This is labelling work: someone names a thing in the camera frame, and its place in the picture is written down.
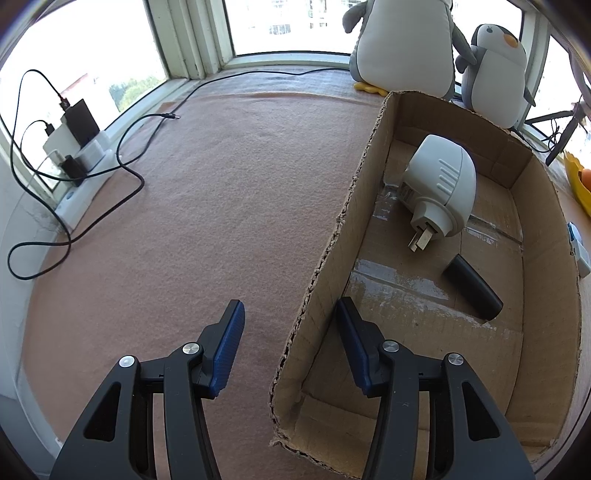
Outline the black plug adapter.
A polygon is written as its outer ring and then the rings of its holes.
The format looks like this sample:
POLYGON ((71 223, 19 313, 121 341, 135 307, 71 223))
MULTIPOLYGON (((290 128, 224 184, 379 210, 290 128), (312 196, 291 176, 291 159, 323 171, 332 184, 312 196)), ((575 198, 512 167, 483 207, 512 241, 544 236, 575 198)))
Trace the black plug adapter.
POLYGON ((71 155, 64 157, 60 169, 76 187, 80 186, 87 177, 87 170, 84 165, 71 155))

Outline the checkered cloth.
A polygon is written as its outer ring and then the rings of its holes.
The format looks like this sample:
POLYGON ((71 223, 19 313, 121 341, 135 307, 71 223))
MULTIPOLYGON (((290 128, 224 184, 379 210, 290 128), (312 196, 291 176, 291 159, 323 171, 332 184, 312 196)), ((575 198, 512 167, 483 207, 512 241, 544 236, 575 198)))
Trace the checkered cloth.
POLYGON ((277 68, 221 72, 199 82, 192 82, 176 101, 176 109, 189 99, 211 95, 297 93, 334 97, 346 101, 377 106, 383 102, 379 94, 358 91, 353 87, 349 71, 335 67, 310 70, 277 68))

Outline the pink felt mat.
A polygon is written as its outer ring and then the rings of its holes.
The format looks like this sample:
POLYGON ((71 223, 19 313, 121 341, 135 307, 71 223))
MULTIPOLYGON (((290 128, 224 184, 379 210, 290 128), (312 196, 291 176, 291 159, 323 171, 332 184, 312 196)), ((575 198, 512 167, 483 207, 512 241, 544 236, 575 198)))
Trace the pink felt mat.
POLYGON ((165 356, 217 321, 246 323, 228 385, 205 404, 226 479, 325 479, 273 445, 269 391, 287 336, 370 137, 380 98, 204 93, 124 145, 67 261, 39 279, 24 371, 65 439, 123 355, 165 356))

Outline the black tripod stand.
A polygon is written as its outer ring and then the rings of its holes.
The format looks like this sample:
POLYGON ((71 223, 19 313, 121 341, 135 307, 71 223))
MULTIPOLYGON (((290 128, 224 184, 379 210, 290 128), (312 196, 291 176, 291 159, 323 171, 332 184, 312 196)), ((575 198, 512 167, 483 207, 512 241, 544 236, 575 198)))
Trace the black tripod stand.
POLYGON ((549 123, 552 132, 544 140, 549 143, 546 151, 545 164, 550 166, 565 149, 575 131, 582 128, 586 134, 590 133, 590 107, 583 101, 575 102, 570 110, 548 113, 525 120, 528 127, 536 129, 539 123, 549 123))

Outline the large plush penguin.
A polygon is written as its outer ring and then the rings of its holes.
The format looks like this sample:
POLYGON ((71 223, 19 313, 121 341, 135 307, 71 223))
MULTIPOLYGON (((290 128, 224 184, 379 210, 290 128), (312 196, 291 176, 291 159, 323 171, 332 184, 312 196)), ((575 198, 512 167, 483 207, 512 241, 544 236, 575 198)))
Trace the large plush penguin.
POLYGON ((360 34, 349 56, 349 73, 358 91, 383 97, 418 91, 449 100, 455 93, 458 53, 477 63, 452 15, 453 3, 438 0, 362 1, 342 16, 342 27, 360 34))

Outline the white round plug device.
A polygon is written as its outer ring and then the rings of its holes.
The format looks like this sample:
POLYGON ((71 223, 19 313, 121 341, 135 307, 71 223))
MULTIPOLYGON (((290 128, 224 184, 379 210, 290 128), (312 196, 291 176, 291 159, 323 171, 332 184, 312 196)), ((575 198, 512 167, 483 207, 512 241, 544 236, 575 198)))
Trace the white round plug device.
POLYGON ((459 234, 467 225, 476 198, 474 162, 461 145, 435 134, 420 144, 406 167, 398 199, 412 213, 412 251, 459 234))

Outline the white power strip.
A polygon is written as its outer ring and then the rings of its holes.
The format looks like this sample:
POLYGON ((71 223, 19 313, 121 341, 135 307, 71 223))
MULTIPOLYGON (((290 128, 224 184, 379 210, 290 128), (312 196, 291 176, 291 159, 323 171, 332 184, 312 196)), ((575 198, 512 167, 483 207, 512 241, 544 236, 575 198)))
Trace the white power strip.
POLYGON ((74 158, 84 165, 87 177, 80 186, 70 189, 56 208, 57 215, 70 232, 77 228, 98 191, 118 167, 110 138, 104 131, 100 131, 74 158))

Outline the black cylinder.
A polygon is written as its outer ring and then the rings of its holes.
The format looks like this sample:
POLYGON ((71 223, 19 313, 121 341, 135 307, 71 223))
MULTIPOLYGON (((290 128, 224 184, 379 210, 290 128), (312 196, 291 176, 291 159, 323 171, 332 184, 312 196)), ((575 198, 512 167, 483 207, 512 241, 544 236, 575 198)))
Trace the black cylinder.
POLYGON ((459 290, 482 320, 491 321, 501 313, 504 307, 501 298, 461 254, 452 259, 443 275, 459 290))

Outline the blue plastic card piece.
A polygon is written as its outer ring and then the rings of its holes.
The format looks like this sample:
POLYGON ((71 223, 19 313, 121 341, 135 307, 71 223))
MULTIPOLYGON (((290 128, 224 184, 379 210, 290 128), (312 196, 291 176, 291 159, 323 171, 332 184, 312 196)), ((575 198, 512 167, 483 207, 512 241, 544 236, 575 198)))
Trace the blue plastic card piece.
POLYGON ((567 229, 568 229, 569 239, 571 242, 575 242, 575 241, 580 242, 581 241, 580 232, 578 231, 578 228, 576 227, 576 225, 573 222, 567 223, 567 229))

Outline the small plush penguin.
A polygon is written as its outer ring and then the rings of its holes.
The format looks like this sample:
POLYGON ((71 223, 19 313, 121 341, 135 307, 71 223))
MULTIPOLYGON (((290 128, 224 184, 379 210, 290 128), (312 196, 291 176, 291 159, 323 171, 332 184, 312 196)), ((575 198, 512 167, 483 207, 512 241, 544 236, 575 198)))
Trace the small plush penguin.
POLYGON ((525 104, 535 106, 525 81, 524 46, 505 27, 481 24, 473 33, 470 48, 475 65, 463 54, 455 60, 462 75, 464 105, 501 128, 513 128, 525 104))

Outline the yellow fruit bowl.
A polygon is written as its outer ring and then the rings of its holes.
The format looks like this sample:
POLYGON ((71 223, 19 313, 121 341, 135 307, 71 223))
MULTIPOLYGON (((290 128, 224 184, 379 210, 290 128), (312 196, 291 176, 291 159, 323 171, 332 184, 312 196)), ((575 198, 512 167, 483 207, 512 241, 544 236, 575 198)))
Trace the yellow fruit bowl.
POLYGON ((587 215, 590 216, 590 170, 584 168, 580 161, 570 152, 564 154, 564 166, 573 196, 587 215))

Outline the white USB charger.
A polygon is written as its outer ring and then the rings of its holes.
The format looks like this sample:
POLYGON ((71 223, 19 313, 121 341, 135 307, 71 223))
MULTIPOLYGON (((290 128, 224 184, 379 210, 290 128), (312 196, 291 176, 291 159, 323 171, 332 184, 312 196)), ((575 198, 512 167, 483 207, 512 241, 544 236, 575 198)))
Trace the white USB charger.
POLYGON ((578 239, 572 241, 572 250, 579 276, 581 278, 587 277, 591 274, 591 261, 588 251, 578 239))

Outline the brown cardboard box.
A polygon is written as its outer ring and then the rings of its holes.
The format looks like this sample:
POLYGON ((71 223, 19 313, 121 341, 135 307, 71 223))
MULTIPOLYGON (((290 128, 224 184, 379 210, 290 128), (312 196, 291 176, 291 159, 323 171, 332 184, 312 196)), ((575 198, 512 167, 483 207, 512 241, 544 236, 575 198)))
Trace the brown cardboard box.
POLYGON ((342 296, 413 352, 462 354, 507 416, 535 470, 558 454, 582 409, 582 297, 567 220, 545 165, 518 138, 462 107, 418 92, 392 94, 378 115, 335 231, 273 379, 276 441, 329 470, 358 477, 379 403, 353 382, 329 314, 342 296), (403 173, 429 134, 464 147, 476 201, 456 236, 409 248, 403 173), (504 303, 482 320, 443 275, 461 254, 504 303))

